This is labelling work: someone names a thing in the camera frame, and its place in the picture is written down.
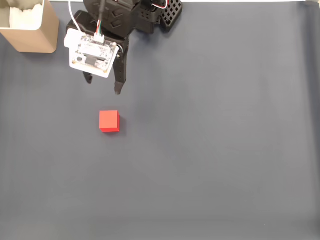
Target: tan box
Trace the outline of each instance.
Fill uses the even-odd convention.
[[[43,5],[42,23],[37,30],[10,28],[10,7],[21,10]],[[0,33],[18,51],[51,54],[57,49],[59,19],[49,0],[0,0]]]

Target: gray table surface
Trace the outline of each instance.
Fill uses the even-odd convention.
[[[53,6],[55,53],[0,37],[1,240],[319,239],[317,5],[186,3],[131,35],[120,96],[69,67]]]

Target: robotic arm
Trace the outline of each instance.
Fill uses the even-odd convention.
[[[75,21],[71,20],[67,25],[67,31],[79,27],[89,38],[97,34],[103,36],[104,39],[99,43],[103,47],[112,48],[111,44],[117,47],[113,63],[116,95],[121,93],[127,80],[127,54],[133,30],[153,34],[155,26],[160,25],[164,32],[169,32],[183,9],[180,0],[84,0],[84,5],[87,12],[78,11],[74,15]],[[99,61],[102,63],[103,59],[87,56],[85,64],[95,67]],[[92,73],[84,71],[83,74],[91,84]]]

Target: circuit board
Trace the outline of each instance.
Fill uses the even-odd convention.
[[[70,66],[107,78],[119,51],[117,44],[108,40],[96,41],[94,36],[88,34],[82,34],[79,37],[78,31],[74,31],[70,29],[67,33],[69,38],[66,37],[70,49]]]

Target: red block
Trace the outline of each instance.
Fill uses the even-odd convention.
[[[120,131],[120,116],[118,111],[100,111],[99,127],[103,133]]]

